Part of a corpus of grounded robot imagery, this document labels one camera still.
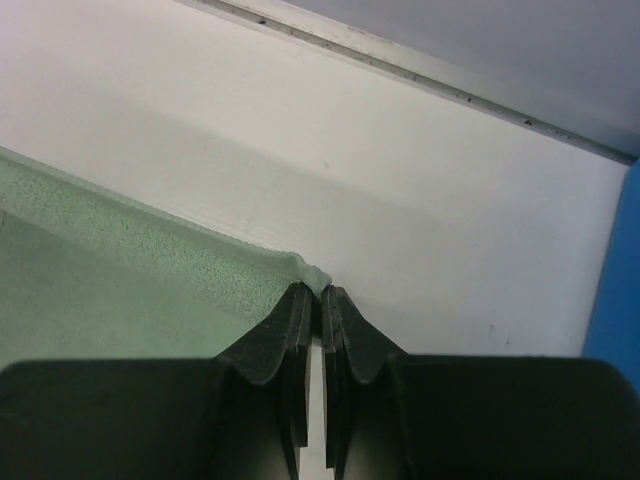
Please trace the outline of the green panda towel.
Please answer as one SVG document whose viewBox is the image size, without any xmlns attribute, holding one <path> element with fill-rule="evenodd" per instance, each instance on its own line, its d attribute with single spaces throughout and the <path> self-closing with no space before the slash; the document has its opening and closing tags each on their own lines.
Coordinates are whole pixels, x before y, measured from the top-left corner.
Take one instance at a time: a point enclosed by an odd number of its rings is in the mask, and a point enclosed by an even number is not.
<svg viewBox="0 0 640 480">
<path fill-rule="evenodd" d="M 212 357 L 289 285 L 330 277 L 10 150 L 1 153 L 1 362 Z"/>
</svg>

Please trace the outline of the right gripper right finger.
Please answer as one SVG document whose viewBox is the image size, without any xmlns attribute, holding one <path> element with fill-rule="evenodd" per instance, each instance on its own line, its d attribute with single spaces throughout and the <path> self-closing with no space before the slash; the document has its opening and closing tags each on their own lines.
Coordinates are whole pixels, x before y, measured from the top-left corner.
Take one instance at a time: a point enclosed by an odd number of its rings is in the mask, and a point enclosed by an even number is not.
<svg viewBox="0 0 640 480">
<path fill-rule="evenodd" d="M 326 464 L 338 479 L 635 479 L 639 398 L 580 358 L 402 350 L 321 297 Z"/>
</svg>

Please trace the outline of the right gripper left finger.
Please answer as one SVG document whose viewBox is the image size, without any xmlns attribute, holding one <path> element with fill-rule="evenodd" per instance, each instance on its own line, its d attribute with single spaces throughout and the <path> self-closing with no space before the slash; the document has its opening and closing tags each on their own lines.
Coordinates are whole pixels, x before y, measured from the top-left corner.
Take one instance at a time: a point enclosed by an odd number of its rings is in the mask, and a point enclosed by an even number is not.
<svg viewBox="0 0 640 480">
<path fill-rule="evenodd" d="M 295 479 L 312 293 L 212 358 L 22 361 L 1 373 L 5 479 Z"/>
</svg>

